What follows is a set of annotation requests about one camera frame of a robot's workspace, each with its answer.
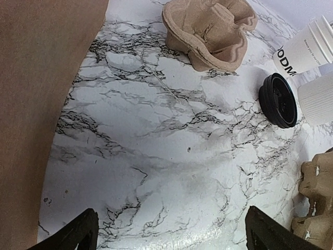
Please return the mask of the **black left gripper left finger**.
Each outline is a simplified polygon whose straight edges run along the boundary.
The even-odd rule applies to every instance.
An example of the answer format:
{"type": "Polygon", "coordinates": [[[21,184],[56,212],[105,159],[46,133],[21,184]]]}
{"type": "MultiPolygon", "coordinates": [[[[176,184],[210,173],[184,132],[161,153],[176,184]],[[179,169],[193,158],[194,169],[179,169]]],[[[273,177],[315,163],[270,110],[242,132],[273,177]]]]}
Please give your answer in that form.
{"type": "Polygon", "coordinates": [[[96,249],[98,230],[98,213],[88,208],[54,235],[28,250],[96,249]]]}

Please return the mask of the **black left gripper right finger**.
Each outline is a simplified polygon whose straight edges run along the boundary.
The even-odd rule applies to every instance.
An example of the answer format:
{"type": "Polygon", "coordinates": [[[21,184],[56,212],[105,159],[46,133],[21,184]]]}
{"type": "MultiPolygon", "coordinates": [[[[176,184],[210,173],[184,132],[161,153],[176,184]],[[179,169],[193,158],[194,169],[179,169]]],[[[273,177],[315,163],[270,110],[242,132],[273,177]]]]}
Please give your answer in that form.
{"type": "Polygon", "coordinates": [[[327,249],[328,210],[295,217],[288,230],[255,206],[246,214],[247,249],[327,249]]]}

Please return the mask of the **single cardboard cup carrier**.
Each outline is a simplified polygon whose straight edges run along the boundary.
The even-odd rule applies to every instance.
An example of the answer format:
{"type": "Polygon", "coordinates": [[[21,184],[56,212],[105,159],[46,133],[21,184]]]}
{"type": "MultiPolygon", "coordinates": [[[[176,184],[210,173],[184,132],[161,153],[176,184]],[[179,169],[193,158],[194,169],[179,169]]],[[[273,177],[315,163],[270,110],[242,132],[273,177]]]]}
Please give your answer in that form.
{"type": "Polygon", "coordinates": [[[301,166],[299,193],[309,199],[309,212],[295,217],[291,229],[296,236],[322,249],[332,249],[332,149],[316,154],[301,166]]]}

